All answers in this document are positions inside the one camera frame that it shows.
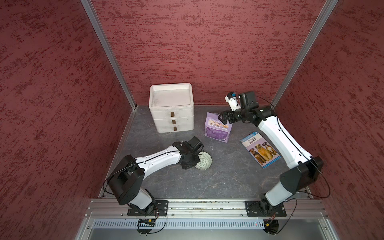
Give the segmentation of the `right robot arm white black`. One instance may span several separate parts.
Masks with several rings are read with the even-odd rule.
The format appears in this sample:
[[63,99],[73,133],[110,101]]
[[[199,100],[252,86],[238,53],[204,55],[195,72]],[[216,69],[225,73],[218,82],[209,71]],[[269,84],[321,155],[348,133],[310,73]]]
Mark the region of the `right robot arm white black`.
[[271,216],[289,197],[318,179],[324,162],[304,150],[289,134],[279,120],[274,105],[260,107],[253,91],[239,95],[230,92],[225,100],[231,108],[220,113],[219,120],[223,124],[248,122],[255,125],[277,148],[289,168],[255,204],[259,214]]

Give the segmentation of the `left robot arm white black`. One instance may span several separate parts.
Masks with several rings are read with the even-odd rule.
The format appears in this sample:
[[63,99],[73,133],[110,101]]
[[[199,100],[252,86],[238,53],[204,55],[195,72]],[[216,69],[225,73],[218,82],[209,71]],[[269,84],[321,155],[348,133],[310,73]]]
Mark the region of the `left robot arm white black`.
[[200,162],[204,152],[203,143],[193,137],[189,141],[174,142],[166,149],[145,157],[123,157],[103,184],[103,190],[113,195],[119,205],[135,207],[139,214],[152,214],[158,204],[148,190],[142,188],[144,179],[170,165],[181,165],[187,170]]

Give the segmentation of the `purple oats bag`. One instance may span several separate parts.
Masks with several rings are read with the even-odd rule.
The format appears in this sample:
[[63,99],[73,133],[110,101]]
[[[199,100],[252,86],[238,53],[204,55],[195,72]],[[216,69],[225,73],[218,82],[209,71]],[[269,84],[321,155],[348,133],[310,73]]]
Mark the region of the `purple oats bag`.
[[223,124],[219,115],[207,112],[205,121],[205,136],[217,141],[227,143],[232,130],[232,124]]

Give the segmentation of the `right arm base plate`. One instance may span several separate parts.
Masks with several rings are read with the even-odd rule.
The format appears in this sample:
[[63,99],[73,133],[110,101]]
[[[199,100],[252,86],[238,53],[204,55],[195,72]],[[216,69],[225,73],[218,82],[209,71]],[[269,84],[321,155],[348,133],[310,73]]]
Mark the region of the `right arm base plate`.
[[287,213],[283,204],[272,206],[266,201],[245,201],[248,217],[286,217]]

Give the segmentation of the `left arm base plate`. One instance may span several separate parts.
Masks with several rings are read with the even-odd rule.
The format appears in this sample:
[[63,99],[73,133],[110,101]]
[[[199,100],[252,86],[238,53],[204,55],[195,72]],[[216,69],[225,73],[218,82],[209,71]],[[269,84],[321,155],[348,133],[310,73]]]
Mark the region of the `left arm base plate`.
[[169,201],[155,200],[146,208],[140,209],[134,204],[129,205],[127,216],[129,217],[165,217],[168,212]]

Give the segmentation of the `green patterned breakfast bowl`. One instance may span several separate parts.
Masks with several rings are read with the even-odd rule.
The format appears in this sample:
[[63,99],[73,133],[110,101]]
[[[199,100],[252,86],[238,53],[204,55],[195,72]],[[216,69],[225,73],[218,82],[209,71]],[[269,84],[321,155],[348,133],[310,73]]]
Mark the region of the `green patterned breakfast bowl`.
[[199,159],[200,162],[195,166],[198,170],[207,170],[211,167],[213,160],[208,153],[204,152],[199,154]]

